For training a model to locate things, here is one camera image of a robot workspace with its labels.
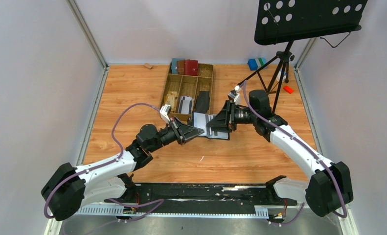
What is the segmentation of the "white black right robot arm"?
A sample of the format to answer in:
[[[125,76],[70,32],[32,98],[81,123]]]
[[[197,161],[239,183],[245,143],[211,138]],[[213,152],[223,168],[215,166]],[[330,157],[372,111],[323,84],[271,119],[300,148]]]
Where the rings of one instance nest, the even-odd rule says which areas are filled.
[[[279,198],[305,203],[318,216],[334,213],[347,217],[346,205],[353,201],[350,170],[343,162],[334,163],[300,138],[291,126],[270,106],[263,90],[253,90],[246,106],[227,100],[221,111],[206,124],[216,132],[231,133],[238,124],[252,124],[255,131],[290,157],[308,178],[308,182],[279,176],[269,182]]]

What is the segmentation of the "black card holder with sleeves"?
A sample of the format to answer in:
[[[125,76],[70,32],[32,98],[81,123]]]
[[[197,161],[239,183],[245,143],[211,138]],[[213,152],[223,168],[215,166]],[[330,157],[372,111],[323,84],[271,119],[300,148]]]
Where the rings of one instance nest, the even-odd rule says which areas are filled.
[[[189,125],[202,129],[204,131],[202,134],[199,135],[199,137],[228,141],[230,139],[229,133],[214,131],[211,127],[207,126],[207,124],[214,117],[216,117],[216,114],[204,114],[204,113],[193,112]]]

